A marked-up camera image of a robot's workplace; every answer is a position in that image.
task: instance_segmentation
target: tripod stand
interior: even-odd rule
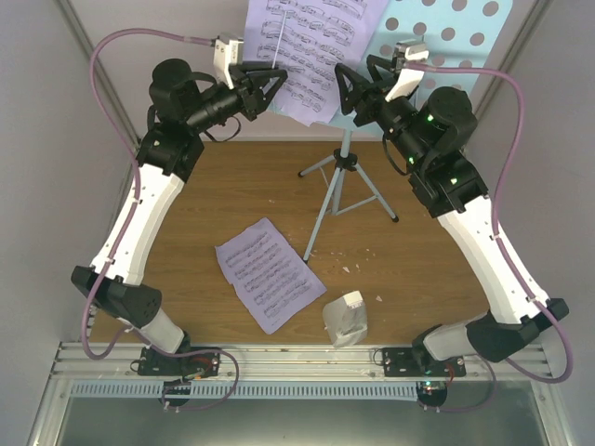
[[[355,153],[350,153],[350,145],[351,145],[351,131],[345,130],[343,132],[343,140],[341,142],[341,148],[336,149],[332,155],[327,156],[321,162],[316,163],[308,167],[307,169],[302,170],[297,175],[299,177],[305,177],[310,172],[314,170],[320,169],[323,166],[332,163],[335,161],[335,172],[331,179],[331,182],[328,184],[328,190],[326,191],[326,195],[324,196],[323,206],[320,208],[320,212],[318,213],[318,217],[316,218],[316,224],[314,225],[314,229],[312,230],[312,234],[310,236],[310,240],[308,241],[308,247],[306,248],[306,253],[304,254],[304,262],[308,263],[308,258],[310,257],[310,253],[312,247],[314,246],[314,242],[316,242],[316,236],[318,235],[318,231],[323,223],[324,216],[326,214],[330,214],[331,216],[338,216],[340,214],[345,214],[346,212],[350,211],[351,209],[355,209],[362,204],[370,203],[376,199],[380,201],[382,207],[389,213],[390,218],[395,223],[399,221],[397,215],[390,209],[389,204],[386,202],[384,197],[380,194],[372,180],[369,176],[364,172],[360,164],[357,160],[357,155]],[[360,201],[359,203],[353,204],[345,209],[339,210],[339,202],[341,201],[341,192],[343,190],[343,181],[345,178],[345,172],[357,172],[360,174],[360,177],[364,180],[365,184],[368,188],[374,193],[373,196],[370,198],[366,198],[365,200]],[[333,204],[331,209],[328,210],[328,205],[333,199]]]

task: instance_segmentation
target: pegboard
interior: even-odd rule
[[[482,67],[512,9],[512,0],[390,0],[358,72],[367,76],[365,58],[390,58],[398,42],[423,40],[430,51],[428,63],[444,67]],[[415,102],[420,107],[439,86],[455,86],[468,94],[476,74],[426,73]],[[337,111],[329,125],[354,129],[352,117]],[[366,131],[377,134],[377,125]]]

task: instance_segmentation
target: music sheet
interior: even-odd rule
[[[326,292],[267,218],[215,250],[227,282],[267,335]]]
[[[244,60],[275,58],[288,78],[275,108],[305,125],[339,106],[335,65],[357,68],[389,0],[250,0]]]

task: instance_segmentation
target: wood panel floor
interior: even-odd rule
[[[406,179],[391,169],[380,144],[356,142],[352,151],[401,221],[393,223],[378,201],[345,215],[327,216],[309,266],[328,291],[276,333],[267,335],[259,328],[223,277],[214,246],[267,216],[302,255],[325,184],[320,172],[304,178],[297,173],[337,145],[206,146],[165,218],[144,280],[163,292],[164,310],[193,342],[328,343],[323,306],[352,290],[364,296],[366,344],[409,343],[432,325],[461,321],[487,309],[464,256],[417,202]],[[332,168],[326,169],[329,179]],[[370,195],[357,174],[346,175],[342,207]],[[107,341],[119,327],[119,322],[100,314],[92,340]]]

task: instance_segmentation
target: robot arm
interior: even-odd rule
[[[220,36],[215,42],[214,77],[192,72],[187,62],[166,60],[153,70],[149,89],[152,106],[149,131],[140,142],[141,191],[137,211],[114,258],[112,244],[136,201],[134,184],[110,236],[91,266],[76,267],[73,284],[88,296],[106,260],[112,262],[96,294],[96,305],[125,324],[133,325],[167,353],[179,351],[188,336],[161,309],[161,292],[142,284],[152,243],[169,206],[190,178],[204,145],[200,134],[241,113],[249,121],[267,110],[287,73],[268,64],[241,61],[242,41]],[[197,80],[212,85],[200,91]]]
[[[409,101],[423,72],[403,67],[427,57],[425,44],[399,44],[392,60],[370,56],[367,65],[372,82],[345,65],[335,69],[343,114],[355,112],[358,126],[375,122],[382,128],[386,140],[405,159],[413,193],[453,237],[490,305],[487,313],[472,321],[431,327],[421,334],[413,345],[422,373],[436,361],[475,352],[489,361],[502,361],[550,327],[499,251],[490,225],[487,187],[460,152],[477,126],[467,94],[452,87],[437,88],[419,111]],[[378,67],[388,71],[390,79],[383,79]],[[563,299],[549,298],[506,234],[501,230],[497,237],[531,283],[536,300],[557,320],[565,317],[568,307]]]

